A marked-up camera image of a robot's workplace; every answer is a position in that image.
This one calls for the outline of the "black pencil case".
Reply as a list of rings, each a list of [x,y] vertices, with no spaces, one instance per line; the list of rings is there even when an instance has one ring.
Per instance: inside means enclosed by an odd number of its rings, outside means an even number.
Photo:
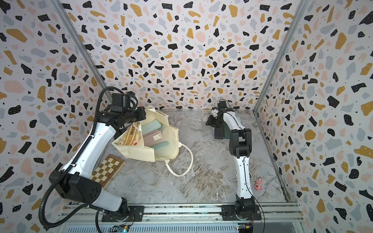
[[[214,138],[224,139],[224,128],[214,128]]]

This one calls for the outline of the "dark green book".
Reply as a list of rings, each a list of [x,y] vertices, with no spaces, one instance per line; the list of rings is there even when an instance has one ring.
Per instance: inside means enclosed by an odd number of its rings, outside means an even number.
[[[224,139],[230,139],[231,130],[227,124],[224,124]]]

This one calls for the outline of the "cream floral canvas bag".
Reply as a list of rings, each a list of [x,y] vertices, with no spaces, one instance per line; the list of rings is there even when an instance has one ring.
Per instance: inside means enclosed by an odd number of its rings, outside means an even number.
[[[112,145],[126,158],[155,162],[163,161],[169,172],[175,177],[187,175],[193,165],[192,151],[179,141],[179,129],[169,124],[169,116],[154,107],[145,108],[146,119],[133,123]],[[191,156],[190,165],[182,174],[175,173],[169,162],[184,147]]]

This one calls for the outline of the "translucent grey pencil case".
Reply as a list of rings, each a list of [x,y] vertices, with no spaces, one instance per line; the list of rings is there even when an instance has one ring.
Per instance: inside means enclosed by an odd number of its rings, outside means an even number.
[[[201,118],[201,134],[202,138],[208,138],[211,137],[211,127],[209,125],[206,125],[207,120],[209,118],[210,114],[209,113],[204,113],[202,118]]]

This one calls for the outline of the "teal translucent pencil case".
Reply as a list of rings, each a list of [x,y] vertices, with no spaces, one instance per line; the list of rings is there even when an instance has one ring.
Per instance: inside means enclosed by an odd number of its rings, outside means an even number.
[[[158,149],[167,147],[168,145],[169,145],[168,141],[162,141],[160,143],[152,145],[151,148],[153,148],[154,150],[158,150]]]

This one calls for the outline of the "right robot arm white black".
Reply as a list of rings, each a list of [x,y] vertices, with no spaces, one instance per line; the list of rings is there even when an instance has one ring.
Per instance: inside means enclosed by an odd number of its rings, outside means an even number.
[[[237,174],[235,215],[240,219],[252,217],[256,212],[255,197],[250,184],[249,161],[252,152],[252,131],[244,127],[232,108],[214,107],[206,122],[214,129],[215,139],[224,139],[229,129],[229,152],[234,157]]]

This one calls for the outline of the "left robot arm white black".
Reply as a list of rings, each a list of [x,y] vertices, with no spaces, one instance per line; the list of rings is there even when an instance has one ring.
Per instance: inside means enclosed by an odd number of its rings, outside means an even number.
[[[91,132],[78,152],[61,170],[50,174],[51,187],[46,195],[55,190],[63,199],[81,202],[87,207],[112,215],[116,220],[128,218],[127,200],[110,194],[90,177],[108,142],[125,132],[125,124],[145,118],[144,107],[134,110],[109,107],[104,111],[97,111]]]

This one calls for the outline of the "sage green pencil case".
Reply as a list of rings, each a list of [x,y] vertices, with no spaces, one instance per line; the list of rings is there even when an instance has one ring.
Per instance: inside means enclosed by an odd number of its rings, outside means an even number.
[[[152,133],[153,131],[159,130],[162,128],[162,124],[158,120],[153,120],[150,123],[145,125],[141,125],[142,134],[147,135]]]

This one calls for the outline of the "wooden chessboard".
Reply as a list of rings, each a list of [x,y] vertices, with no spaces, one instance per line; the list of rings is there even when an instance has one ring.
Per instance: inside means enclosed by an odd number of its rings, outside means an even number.
[[[90,179],[99,183],[103,189],[106,189],[125,164],[124,160],[108,155],[93,171]]]

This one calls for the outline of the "small pink toy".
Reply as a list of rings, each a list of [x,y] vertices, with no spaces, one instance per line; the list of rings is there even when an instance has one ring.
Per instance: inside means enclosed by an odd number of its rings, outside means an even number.
[[[261,179],[258,179],[254,185],[254,189],[257,190],[257,191],[260,191],[262,190],[262,180]]]

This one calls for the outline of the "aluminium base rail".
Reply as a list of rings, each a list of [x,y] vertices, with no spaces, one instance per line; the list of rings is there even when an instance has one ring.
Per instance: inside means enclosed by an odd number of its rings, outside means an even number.
[[[114,221],[109,215],[85,208],[58,233],[306,233],[295,203],[262,203],[247,218],[239,217],[231,203],[131,204],[130,215]]]

